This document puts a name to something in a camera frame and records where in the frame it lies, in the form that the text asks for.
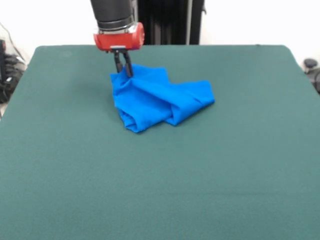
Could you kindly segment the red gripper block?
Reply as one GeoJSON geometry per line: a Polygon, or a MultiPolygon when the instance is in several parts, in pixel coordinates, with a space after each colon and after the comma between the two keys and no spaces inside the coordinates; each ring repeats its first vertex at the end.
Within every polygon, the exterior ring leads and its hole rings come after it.
{"type": "MultiPolygon", "coordinates": [[[[128,28],[115,31],[100,31],[93,35],[95,45],[101,51],[113,50],[139,50],[145,41],[144,26],[141,22],[135,22],[128,28]]],[[[117,73],[123,70],[119,51],[114,53],[114,62],[117,73]]],[[[125,71],[128,77],[134,75],[132,61],[128,51],[122,53],[125,59],[125,71]]]]}

